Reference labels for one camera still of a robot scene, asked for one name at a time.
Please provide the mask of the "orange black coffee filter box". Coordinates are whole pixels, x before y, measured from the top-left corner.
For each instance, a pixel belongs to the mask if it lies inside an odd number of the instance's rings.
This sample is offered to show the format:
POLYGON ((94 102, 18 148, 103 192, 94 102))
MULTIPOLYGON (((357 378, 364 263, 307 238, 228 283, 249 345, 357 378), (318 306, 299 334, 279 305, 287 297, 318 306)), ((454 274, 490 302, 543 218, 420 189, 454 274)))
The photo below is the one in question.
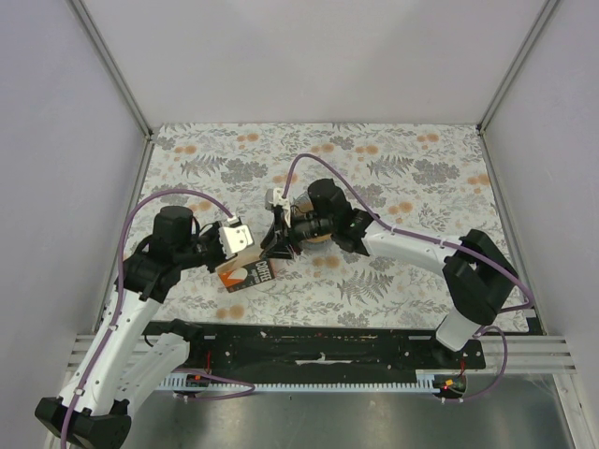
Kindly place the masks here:
POLYGON ((269 259, 260 257, 261 250, 252 247, 239 253, 216 269, 216 273, 229 293, 270 282, 275 272, 269 259))

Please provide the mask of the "clear glass coffee server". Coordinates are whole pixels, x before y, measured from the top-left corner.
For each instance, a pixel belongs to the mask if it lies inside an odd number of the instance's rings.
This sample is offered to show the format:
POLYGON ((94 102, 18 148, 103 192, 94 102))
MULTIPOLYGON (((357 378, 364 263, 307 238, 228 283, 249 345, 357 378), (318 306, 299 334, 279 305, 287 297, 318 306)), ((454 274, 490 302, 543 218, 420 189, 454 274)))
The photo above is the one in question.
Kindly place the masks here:
MULTIPOLYGON (((296 196, 293 200, 292 217, 294 219, 304 219, 308 217, 308 213, 314 210, 314 206, 306 192, 296 196)), ((304 240, 300 247, 305 252, 324 252, 332 245, 330 234, 317 237, 314 239, 304 240)))

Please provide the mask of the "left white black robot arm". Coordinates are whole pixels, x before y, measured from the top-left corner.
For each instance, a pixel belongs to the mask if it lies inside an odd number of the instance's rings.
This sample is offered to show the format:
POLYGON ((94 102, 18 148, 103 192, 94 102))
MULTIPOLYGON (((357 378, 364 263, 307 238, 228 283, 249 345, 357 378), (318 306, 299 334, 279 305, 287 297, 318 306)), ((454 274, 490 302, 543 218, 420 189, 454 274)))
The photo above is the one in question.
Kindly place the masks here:
POLYGON ((143 402, 180 365, 205 359, 197 326, 176 320, 138 362, 130 358, 147 325, 183 271, 215 271, 253 245, 237 216, 200 226, 187 207, 166 206, 153 232, 123 262, 105 320, 70 381, 56 397, 42 398, 36 418, 63 447, 119 448, 143 402))

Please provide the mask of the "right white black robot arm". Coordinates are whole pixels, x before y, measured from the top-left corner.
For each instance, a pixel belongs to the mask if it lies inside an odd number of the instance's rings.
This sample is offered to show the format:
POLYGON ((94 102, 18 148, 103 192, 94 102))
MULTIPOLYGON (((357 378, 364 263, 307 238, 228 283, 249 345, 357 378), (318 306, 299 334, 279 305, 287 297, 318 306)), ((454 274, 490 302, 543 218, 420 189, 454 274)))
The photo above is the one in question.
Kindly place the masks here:
POLYGON ((437 237, 395 230, 366 208, 355 208, 331 179, 314 181, 310 205, 298 209, 281 188, 269 189, 265 208, 273 221, 260 248, 262 257, 292 259, 303 242, 328 236, 344 252, 388 257, 444 278, 453 307, 429 344, 431 362, 450 368, 462 357, 467 341, 491 325, 516 285, 517 272, 479 230, 464 237, 437 237))

